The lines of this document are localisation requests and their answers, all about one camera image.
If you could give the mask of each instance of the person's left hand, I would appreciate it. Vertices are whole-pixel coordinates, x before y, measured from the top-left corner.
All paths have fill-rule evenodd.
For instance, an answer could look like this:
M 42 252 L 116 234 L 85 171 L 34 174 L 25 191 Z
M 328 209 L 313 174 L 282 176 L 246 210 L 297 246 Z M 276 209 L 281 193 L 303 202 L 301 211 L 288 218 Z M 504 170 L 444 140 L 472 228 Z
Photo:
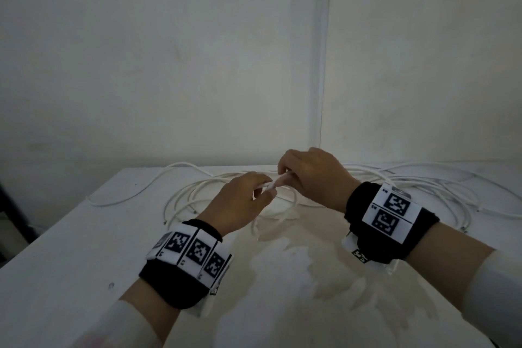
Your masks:
M 222 237 L 239 230 L 261 213 L 276 197 L 276 189 L 255 189 L 272 181 L 263 173 L 248 172 L 232 179 L 197 217 L 214 227 Z

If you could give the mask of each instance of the cable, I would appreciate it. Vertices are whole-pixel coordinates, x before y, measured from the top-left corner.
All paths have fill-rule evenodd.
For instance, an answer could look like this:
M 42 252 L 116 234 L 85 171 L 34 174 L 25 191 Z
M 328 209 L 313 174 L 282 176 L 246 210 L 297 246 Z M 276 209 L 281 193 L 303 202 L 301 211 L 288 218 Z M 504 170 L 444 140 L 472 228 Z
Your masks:
M 201 204 L 204 202 L 210 202 L 212 199 L 198 199 L 198 194 L 207 186 L 212 184 L 225 184 L 228 183 L 230 180 L 232 180 L 234 177 L 238 177 L 246 172 L 249 171 L 242 171 L 237 173 L 222 173 L 219 175 L 213 175 L 212 173 L 209 173 L 205 171 L 204 169 L 186 162 L 180 162 L 180 163 L 173 163 L 170 164 L 163 169 L 161 169 L 150 181 L 147 182 L 145 186 L 143 186 L 141 189 L 139 189 L 134 194 L 126 197 L 121 198 L 114 201 L 109 202 L 96 202 L 93 200 L 90 196 L 88 196 L 86 199 L 92 206 L 111 206 L 120 204 L 124 201 L 127 201 L 131 198 L 134 198 L 135 196 L 142 193 L 147 187 L 151 186 L 161 175 L 164 173 L 173 170 L 177 167 L 191 167 L 196 169 L 197 171 L 205 174 L 208 176 L 208 178 L 195 181 L 193 183 L 190 183 L 182 188 L 180 188 L 177 192 L 173 193 L 171 197 L 166 201 L 166 204 L 163 207 L 163 223 L 167 226 L 167 229 L 170 229 L 170 226 L 174 220 L 183 221 L 186 219 L 190 219 L 194 217 L 194 215 L 199 214 L 199 212 L 196 210 L 195 205 Z M 395 169 L 403 168 L 403 167 L 415 167 L 415 166 L 427 166 L 432 168 L 442 168 L 442 169 L 451 169 L 453 171 L 458 171 L 460 173 L 466 173 L 469 176 L 463 180 L 451 180 L 451 179 L 445 179 L 445 178 L 434 178 L 430 176 L 410 176 L 410 175 L 400 175 L 396 172 L 393 172 Z M 352 175 L 354 175 L 358 180 L 361 181 L 370 181 L 370 182 L 376 182 L 376 183 L 382 183 L 387 182 L 391 184 L 392 186 L 396 186 L 400 189 L 408 189 L 408 188 L 415 188 L 418 190 L 421 190 L 422 192 L 428 193 L 430 195 L 433 195 L 439 199 L 444 206 L 449 209 L 450 213 L 452 213 L 453 218 L 455 219 L 455 227 L 460 228 L 462 231 L 467 232 L 469 226 L 472 222 L 473 214 L 476 212 L 485 212 L 489 213 L 493 216 L 498 217 L 504 217 L 504 218 L 511 218 L 511 219 L 522 219 L 522 215 L 520 214 L 513 214 L 513 213 L 505 213 L 499 210 L 493 210 L 486 207 L 483 207 L 479 195 L 470 189 L 469 187 L 462 184 L 463 181 L 469 180 L 471 178 L 479 178 L 481 180 L 487 181 L 495 186 L 498 186 L 505 190 L 506 192 L 512 194 L 517 199 L 522 201 L 522 196 L 513 192 L 509 188 L 502 186 L 501 184 L 495 182 L 494 180 L 491 180 L 489 178 L 486 178 L 484 175 L 481 175 L 479 173 L 475 173 L 469 170 L 466 170 L 464 168 L 456 167 L 453 165 L 446 165 L 446 164 L 440 164 L 435 162 L 412 162 L 412 163 L 402 163 L 398 165 L 388 166 L 385 168 L 374 166 L 374 165 L 368 165 L 368 164 L 343 164 L 343 167 Z M 276 171 L 262 171 L 262 173 L 266 173 L 268 175 L 277 175 Z M 264 184 L 257 188 L 262 187 L 268 187 L 271 184 Z M 282 200 L 290 202 L 290 206 L 280 212 L 276 213 L 270 213 L 270 211 L 265 210 L 262 212 L 256 219 L 252 221 L 251 224 L 251 230 L 252 233 L 255 236 L 259 236 L 261 232 L 258 228 L 258 221 L 259 219 L 275 219 L 277 220 L 276 223 L 274 223 L 269 230 L 265 230 L 262 233 L 266 233 L 267 231 L 270 231 L 271 229 L 276 228 L 278 225 L 283 223 L 287 219 L 295 219 L 296 217 L 292 217 L 291 211 L 297 206 L 309 206 L 309 207 L 321 207 L 321 205 L 312 203 L 299 203 L 298 202 L 298 196 L 297 192 L 292 187 L 284 186 L 284 188 L 290 190 L 292 196 L 291 198 L 288 198 L 284 195 L 281 195 L 281 193 L 277 194 L 277 198 L 280 198 Z M 450 202 L 453 202 L 457 204 L 461 209 L 463 215 L 459 217 L 453 207 L 450 206 Z M 190 210 L 191 216 L 182 218 L 181 214 L 186 211 Z

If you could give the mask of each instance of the hand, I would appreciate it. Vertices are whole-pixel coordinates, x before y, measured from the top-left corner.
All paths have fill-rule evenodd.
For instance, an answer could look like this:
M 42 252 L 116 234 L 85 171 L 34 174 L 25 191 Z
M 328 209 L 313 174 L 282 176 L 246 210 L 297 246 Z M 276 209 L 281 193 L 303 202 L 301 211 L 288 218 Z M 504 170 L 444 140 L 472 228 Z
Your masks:
M 346 213 L 346 203 L 361 182 L 330 153 L 310 147 L 307 152 L 289 150 L 279 161 L 277 172 L 293 173 L 276 181 L 276 186 L 294 187 L 305 197 L 325 207 Z
M 254 220 L 276 197 L 276 189 L 255 189 L 272 181 L 263 173 L 248 172 L 232 179 L 197 217 L 214 227 L 222 237 Z

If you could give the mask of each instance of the black fabric strap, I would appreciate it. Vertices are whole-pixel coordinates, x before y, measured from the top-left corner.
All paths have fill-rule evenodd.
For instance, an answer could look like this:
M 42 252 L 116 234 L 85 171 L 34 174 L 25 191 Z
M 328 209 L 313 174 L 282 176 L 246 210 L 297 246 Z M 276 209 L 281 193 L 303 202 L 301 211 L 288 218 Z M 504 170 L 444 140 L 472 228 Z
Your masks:
M 357 187 L 348 199 L 344 218 L 350 223 L 350 231 L 358 237 L 357 246 L 361 253 L 369 260 L 388 264 L 393 259 L 405 259 L 424 234 L 440 219 L 422 208 L 404 242 L 398 243 L 362 221 L 380 188 L 380 185 L 370 182 L 364 182 Z
M 183 223 L 200 228 L 219 242 L 223 242 L 221 234 L 202 220 L 191 219 Z M 193 307 L 209 292 L 209 288 L 177 266 L 157 259 L 148 260 L 139 273 L 139 277 L 147 282 L 173 308 Z

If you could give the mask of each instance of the table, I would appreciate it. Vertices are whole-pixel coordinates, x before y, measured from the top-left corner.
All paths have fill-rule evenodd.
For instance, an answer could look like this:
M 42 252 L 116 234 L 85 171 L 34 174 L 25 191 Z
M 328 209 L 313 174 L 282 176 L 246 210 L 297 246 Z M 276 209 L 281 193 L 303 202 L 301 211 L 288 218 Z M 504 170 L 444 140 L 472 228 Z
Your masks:
M 521 192 L 522 173 L 514 164 L 458 165 Z M 211 173 L 269 169 L 274 167 L 206 168 Z M 158 170 L 123 169 L 94 198 L 125 197 Z M 433 174 L 420 167 L 407 172 Z M 191 168 L 178 168 L 116 206 L 83 201 L 36 239 L 0 270 L 0 346 L 73 342 L 137 278 L 145 254 L 165 231 L 161 215 L 169 196 L 202 178 Z M 512 196 L 475 179 L 466 183 L 485 204 L 522 213 Z M 411 193 L 451 222 L 438 200 Z M 276 201 L 274 207 L 285 206 Z M 307 207 L 297 212 L 299 219 L 259 240 L 248 227 L 225 238 L 235 259 L 210 316 L 198 319 L 182 312 L 166 346 L 492 346 L 407 264 L 401 262 L 391 276 L 375 274 L 345 252 L 340 242 L 348 225 L 342 215 Z M 522 220 L 481 214 L 473 220 L 470 235 L 522 254 Z

